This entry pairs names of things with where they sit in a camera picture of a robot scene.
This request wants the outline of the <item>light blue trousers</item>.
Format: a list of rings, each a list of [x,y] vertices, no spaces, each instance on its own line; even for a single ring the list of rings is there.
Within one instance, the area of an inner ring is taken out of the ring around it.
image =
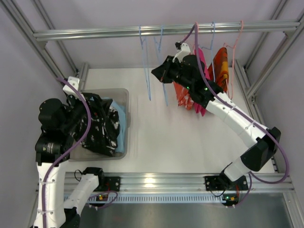
[[[118,112],[120,131],[117,137],[118,146],[115,152],[120,152],[122,154],[125,153],[125,130],[126,130],[126,112],[125,107],[123,105],[118,104],[115,100],[113,100],[111,106],[115,108]]]

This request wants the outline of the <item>black white patterned garment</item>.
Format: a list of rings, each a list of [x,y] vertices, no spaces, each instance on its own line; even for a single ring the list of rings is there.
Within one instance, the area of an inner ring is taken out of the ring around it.
[[[88,93],[85,93],[84,97],[89,106],[87,94]],[[117,137],[120,131],[117,110],[110,106],[107,116],[94,116],[91,109],[90,112],[90,130],[86,138],[82,140],[81,146],[91,152],[114,157],[115,150],[118,146]]]

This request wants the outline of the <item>light blue wire hanger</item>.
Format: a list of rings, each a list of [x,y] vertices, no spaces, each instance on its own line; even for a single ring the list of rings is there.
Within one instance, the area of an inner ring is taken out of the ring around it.
[[[148,99],[151,101],[151,85],[150,85],[150,75],[149,75],[149,60],[148,60],[148,42],[147,37],[143,35],[143,30],[141,25],[139,25],[139,37],[142,50],[142,66],[145,74],[145,81],[147,86]]]

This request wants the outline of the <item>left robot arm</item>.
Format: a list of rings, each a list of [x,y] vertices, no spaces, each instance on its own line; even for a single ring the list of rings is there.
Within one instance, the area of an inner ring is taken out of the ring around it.
[[[35,145],[39,175],[36,228],[77,228],[83,208],[97,192],[107,207],[118,195],[119,186],[105,177],[102,168],[87,167],[80,172],[77,187],[64,199],[64,184],[70,153],[77,146],[113,156],[121,131],[119,113],[112,99],[85,93],[82,99],[67,97],[67,104],[50,98],[40,105],[41,135]]]

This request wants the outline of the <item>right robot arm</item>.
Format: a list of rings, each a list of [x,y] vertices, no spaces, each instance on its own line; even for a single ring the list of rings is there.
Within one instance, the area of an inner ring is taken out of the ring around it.
[[[187,55],[181,62],[167,56],[152,74],[164,84],[175,82],[188,89],[194,102],[221,119],[248,148],[218,176],[221,185],[229,189],[245,174],[260,171],[274,156],[281,132],[260,125],[239,110],[220,86],[204,76],[203,68],[195,55]]]

